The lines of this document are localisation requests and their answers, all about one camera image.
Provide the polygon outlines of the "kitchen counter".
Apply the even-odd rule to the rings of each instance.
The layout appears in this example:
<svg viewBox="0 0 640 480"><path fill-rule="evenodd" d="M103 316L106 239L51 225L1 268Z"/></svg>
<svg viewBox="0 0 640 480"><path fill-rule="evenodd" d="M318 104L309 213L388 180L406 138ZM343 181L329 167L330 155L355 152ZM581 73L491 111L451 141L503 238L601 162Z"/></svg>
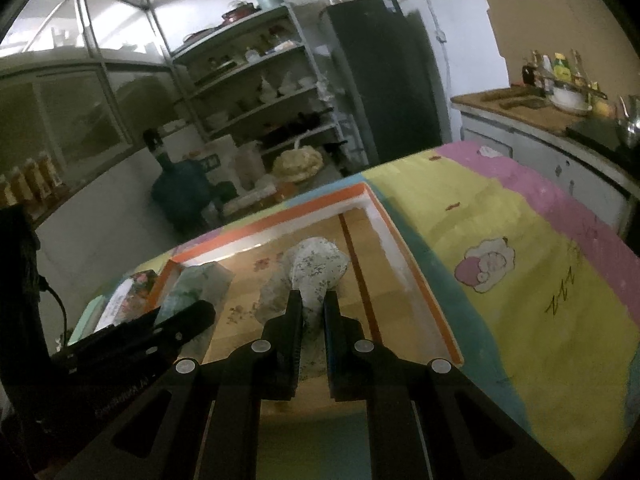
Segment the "kitchen counter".
<svg viewBox="0 0 640 480"><path fill-rule="evenodd" d="M524 99L523 92L497 89L451 98L460 115L459 138L536 170L627 238L639 211L639 180L611 157L570 137L570 127L582 118L551 105L503 107Z"/></svg>

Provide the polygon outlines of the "floral tissue pack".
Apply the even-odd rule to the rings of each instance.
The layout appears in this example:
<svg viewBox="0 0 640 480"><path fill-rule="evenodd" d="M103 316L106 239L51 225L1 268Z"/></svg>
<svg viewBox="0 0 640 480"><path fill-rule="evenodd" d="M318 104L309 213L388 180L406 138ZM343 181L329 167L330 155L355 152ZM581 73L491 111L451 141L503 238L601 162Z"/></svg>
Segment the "floral tissue pack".
<svg viewBox="0 0 640 480"><path fill-rule="evenodd" d="M95 332L135 320L146 311L146 304L157 281L153 270L140 271L125 278L115 289L96 324Z"/></svg>

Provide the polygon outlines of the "metal kettle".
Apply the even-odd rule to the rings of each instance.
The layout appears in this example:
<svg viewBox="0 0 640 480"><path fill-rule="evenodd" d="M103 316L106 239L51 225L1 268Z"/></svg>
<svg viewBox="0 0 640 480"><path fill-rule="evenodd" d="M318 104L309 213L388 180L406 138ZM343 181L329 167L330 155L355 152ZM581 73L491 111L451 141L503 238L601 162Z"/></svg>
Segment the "metal kettle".
<svg viewBox="0 0 640 480"><path fill-rule="evenodd" d="M623 116L618 121L618 137L626 148L633 150L639 145L640 139L639 97L632 94L626 98L621 96L620 107Z"/></svg>

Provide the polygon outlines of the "yellow green bottle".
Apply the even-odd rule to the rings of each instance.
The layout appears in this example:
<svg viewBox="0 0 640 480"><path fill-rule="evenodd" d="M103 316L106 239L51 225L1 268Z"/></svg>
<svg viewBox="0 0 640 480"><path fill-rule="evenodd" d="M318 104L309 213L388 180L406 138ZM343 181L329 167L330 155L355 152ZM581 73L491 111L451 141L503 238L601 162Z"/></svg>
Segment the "yellow green bottle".
<svg viewBox="0 0 640 480"><path fill-rule="evenodd" d="M570 70L570 64L568 64L567 58L564 54L555 52L552 63L552 72L554 78L558 81L572 82L573 74Z"/></svg>

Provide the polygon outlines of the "orange drink bottles row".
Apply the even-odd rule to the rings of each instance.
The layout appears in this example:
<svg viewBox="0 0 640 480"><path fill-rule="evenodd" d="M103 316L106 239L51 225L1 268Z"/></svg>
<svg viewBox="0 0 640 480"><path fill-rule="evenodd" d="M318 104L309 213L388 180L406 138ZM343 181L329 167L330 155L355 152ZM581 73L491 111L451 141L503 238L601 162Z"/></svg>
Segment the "orange drink bottles row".
<svg viewBox="0 0 640 480"><path fill-rule="evenodd" d="M1 206L24 204L32 208L49 207L67 191L58 168L47 151L29 157L22 166L14 166L9 175L1 175Z"/></svg>

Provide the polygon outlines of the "white bowl on counter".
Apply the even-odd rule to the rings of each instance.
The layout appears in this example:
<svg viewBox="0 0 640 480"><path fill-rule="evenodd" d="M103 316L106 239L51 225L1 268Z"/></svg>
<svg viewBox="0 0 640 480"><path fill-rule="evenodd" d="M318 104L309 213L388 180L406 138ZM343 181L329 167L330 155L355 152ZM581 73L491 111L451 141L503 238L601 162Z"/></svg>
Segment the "white bowl on counter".
<svg viewBox="0 0 640 480"><path fill-rule="evenodd" d="M568 114L586 116L592 111L586 96L573 89L554 87L549 100L558 110Z"/></svg>

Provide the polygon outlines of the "white floral cloth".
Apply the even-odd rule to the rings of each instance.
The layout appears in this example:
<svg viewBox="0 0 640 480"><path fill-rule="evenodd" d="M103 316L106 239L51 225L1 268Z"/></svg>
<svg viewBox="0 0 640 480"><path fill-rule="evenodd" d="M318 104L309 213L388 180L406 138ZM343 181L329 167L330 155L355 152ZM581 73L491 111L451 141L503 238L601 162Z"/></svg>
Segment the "white floral cloth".
<svg viewBox="0 0 640 480"><path fill-rule="evenodd" d="M326 374L321 321L323 301L326 293L337 286L348 265L349 258L333 242L324 237L309 237L282 255L277 269L260 290L255 318L262 325L284 313L290 292L300 292L304 320L299 361L301 380Z"/></svg>

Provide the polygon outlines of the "cardboard on wall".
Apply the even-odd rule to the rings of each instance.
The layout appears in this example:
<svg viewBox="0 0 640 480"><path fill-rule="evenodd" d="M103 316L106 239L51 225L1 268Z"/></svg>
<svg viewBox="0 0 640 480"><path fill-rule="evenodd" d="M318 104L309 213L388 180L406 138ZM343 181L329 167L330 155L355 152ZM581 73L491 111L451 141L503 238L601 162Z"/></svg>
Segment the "cardboard on wall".
<svg viewBox="0 0 640 480"><path fill-rule="evenodd" d="M639 93L639 57L602 0L487 0L488 18L509 80L522 80L533 50L569 60L582 57L582 72L611 101Z"/></svg>

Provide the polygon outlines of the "green tissue box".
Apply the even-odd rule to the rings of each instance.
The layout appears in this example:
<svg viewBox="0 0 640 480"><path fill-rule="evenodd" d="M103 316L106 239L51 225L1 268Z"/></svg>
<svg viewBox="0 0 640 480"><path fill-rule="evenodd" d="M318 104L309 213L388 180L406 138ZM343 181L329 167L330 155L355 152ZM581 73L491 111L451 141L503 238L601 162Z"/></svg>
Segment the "green tissue box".
<svg viewBox="0 0 640 480"><path fill-rule="evenodd" d="M72 336L68 340L68 345L76 344L76 342L90 336L96 329L103 310L106 306L107 300L104 295L99 295L93 298L85 308L84 313L81 315L78 323L76 324Z"/></svg>

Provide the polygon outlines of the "dark refrigerator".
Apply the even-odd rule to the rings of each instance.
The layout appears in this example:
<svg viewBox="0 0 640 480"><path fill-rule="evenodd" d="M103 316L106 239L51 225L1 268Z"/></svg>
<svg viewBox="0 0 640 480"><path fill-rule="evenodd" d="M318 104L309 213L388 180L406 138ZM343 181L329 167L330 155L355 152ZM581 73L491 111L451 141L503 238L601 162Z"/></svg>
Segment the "dark refrigerator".
<svg viewBox="0 0 640 480"><path fill-rule="evenodd" d="M425 54L398 0L326 6L320 27L371 166L442 144Z"/></svg>

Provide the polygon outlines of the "pale green towel pack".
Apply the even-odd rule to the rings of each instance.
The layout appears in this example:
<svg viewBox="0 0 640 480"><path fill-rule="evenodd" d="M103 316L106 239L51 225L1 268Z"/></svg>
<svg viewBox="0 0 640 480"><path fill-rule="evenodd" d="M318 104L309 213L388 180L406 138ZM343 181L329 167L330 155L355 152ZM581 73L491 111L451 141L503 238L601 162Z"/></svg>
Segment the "pale green towel pack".
<svg viewBox="0 0 640 480"><path fill-rule="evenodd" d="M209 302L215 308L216 315L220 315L233 278L231 270L215 261L188 266L160 302L155 324L172 318L198 300Z"/></svg>

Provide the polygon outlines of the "orange rimmed cardboard tray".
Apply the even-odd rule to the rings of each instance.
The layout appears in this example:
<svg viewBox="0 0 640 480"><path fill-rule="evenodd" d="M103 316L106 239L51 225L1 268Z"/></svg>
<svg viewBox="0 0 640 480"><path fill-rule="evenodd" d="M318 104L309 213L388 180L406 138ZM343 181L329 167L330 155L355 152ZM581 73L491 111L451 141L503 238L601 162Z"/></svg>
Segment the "orange rimmed cardboard tray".
<svg viewBox="0 0 640 480"><path fill-rule="evenodd" d="M204 360L223 359L262 333L255 318L260 289L284 253L313 236L326 238L349 258L337 298L342 315L356 318L367 338L408 361L463 364L454 332L416 258L363 182L235 222L156 259L158 278L146 306L159 307L189 266L219 262L233 280L216 309Z"/></svg>

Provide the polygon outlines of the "metal shelf rack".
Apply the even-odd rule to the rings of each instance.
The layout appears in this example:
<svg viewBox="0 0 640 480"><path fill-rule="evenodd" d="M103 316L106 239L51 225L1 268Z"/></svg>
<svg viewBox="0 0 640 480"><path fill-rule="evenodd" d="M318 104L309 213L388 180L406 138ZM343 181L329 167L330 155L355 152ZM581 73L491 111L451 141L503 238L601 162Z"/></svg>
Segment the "metal shelf rack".
<svg viewBox="0 0 640 480"><path fill-rule="evenodd" d="M291 3L197 32L172 52L171 62L184 85L179 103L196 115L206 140L256 142L268 162L311 145L341 174L366 166L332 64L314 52Z"/></svg>

